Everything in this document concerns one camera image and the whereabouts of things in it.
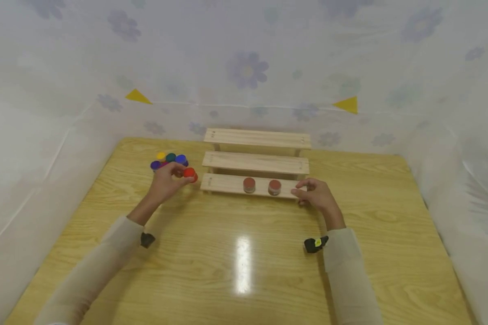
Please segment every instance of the yellow sticker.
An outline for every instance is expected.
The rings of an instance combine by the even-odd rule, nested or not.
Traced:
[[[134,100],[135,102],[143,102],[152,105],[152,102],[148,100],[148,98],[146,98],[141,92],[139,92],[139,90],[135,88],[127,96],[125,96],[125,98]]]
[[[358,113],[358,100],[356,96],[348,98],[346,100],[342,100],[341,102],[336,102],[333,105],[349,113]]]

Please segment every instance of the wood grain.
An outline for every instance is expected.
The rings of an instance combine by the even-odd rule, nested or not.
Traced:
[[[310,149],[309,134],[234,129],[207,129],[204,142]]]
[[[202,165],[238,171],[279,172],[289,175],[309,174],[307,158],[252,153],[206,151]]]
[[[8,325],[30,324],[57,285],[121,214],[142,198],[156,151],[184,153],[201,178],[211,145],[127,138],[69,221]],[[255,148],[240,147],[245,152]],[[353,228],[385,325],[471,324],[452,264],[405,161],[398,156],[304,151],[311,177],[336,196]],[[312,209],[290,200],[206,194],[199,182],[162,205],[142,247],[92,305],[84,324],[331,324]],[[248,281],[249,286],[242,284]]]
[[[202,177],[201,189],[203,191],[267,196],[268,198],[297,199],[296,196],[291,194],[291,189],[295,188],[298,181],[278,179],[282,184],[281,192],[278,195],[273,196],[267,191],[269,182],[272,180],[271,178],[254,177],[255,192],[251,194],[244,192],[243,181],[245,178],[245,176],[206,173]]]

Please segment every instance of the beige sleeve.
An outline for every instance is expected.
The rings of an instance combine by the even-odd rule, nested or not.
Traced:
[[[78,325],[92,302],[130,260],[144,227],[121,216],[94,248],[74,267],[36,318],[35,325]]]
[[[330,230],[327,236],[324,264],[338,324],[382,325],[381,311],[353,230]]]

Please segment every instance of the white fabric wall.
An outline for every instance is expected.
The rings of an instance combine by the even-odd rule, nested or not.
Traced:
[[[118,140],[210,126],[403,155],[488,325],[488,0],[0,0],[0,324]]]

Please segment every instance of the shelf plank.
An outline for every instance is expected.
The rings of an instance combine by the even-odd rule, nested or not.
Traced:
[[[221,175],[206,173],[202,177],[201,189],[203,191],[243,194],[243,195],[258,195],[269,196],[272,198],[283,199],[297,199],[296,196],[291,194],[291,189],[295,188],[298,181],[289,181],[287,179],[278,179],[282,184],[282,190],[279,195],[270,195],[267,191],[269,182],[272,178],[254,177],[255,179],[255,192],[247,194],[243,189],[243,181],[246,177],[235,175]]]
[[[202,165],[237,171],[278,172],[290,175],[309,174],[309,160],[307,158],[266,154],[206,151]]]
[[[213,144],[247,144],[310,150],[310,136],[303,133],[207,129],[204,142]]]

